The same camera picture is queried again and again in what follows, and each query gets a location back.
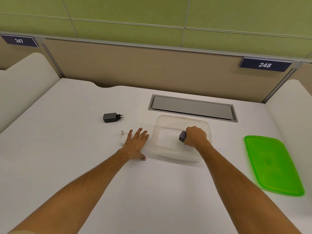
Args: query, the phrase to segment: brown panel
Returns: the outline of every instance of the brown panel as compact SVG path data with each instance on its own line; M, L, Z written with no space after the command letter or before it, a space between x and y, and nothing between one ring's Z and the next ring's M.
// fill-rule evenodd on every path
M312 64L302 64L290 77L297 79L312 95Z
M49 61L56 73L61 76L50 56L47 54L46 50L39 43L38 40L36 40L36 42L39 45L38 48L18 46L13 44L7 44L4 39L0 37L0 70L6 70L13 66L15 63L18 63L20 60L27 57L28 55L34 52L39 52L45 56L45 58Z
M45 39L67 78L106 85L262 100L287 72L239 68L241 57Z

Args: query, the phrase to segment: number sign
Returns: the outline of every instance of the number sign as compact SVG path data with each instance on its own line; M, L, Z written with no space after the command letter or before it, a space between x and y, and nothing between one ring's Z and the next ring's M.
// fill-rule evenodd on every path
M284 72L291 63L291 61L263 60L244 57L239 67Z
M21 36L4 35L4 34L1 34L1 37L8 44L39 47L36 41L32 37L21 37Z

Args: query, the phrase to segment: plastic container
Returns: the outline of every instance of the plastic container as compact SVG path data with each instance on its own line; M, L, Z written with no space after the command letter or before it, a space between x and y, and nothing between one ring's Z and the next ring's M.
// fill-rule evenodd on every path
M245 143L255 176L264 189L284 195L304 195L300 177L283 142L248 135Z
M180 160L202 161L202 157L196 149L179 141L179 135L189 126L201 128L206 132L209 142L212 143L210 126L207 122L185 117L161 115L157 118L152 138L155 153Z

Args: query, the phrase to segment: green lid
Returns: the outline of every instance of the green lid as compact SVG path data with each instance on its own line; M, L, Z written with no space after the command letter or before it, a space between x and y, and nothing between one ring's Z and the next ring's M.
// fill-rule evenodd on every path
M264 189L285 195L304 195L300 177L283 142L248 135L245 143L255 176Z

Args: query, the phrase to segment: green wall panel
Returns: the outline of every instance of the green wall panel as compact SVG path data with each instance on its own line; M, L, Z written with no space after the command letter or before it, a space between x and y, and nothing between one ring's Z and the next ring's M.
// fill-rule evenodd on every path
M312 0L191 0L187 27L312 36Z
M0 0L0 12L68 18L62 0Z
M185 30L183 47L305 58L312 39Z
M183 26L188 0L64 0L71 18Z
M181 46L183 29L73 20L79 38Z
M0 31L77 37L69 19L22 15L0 14Z

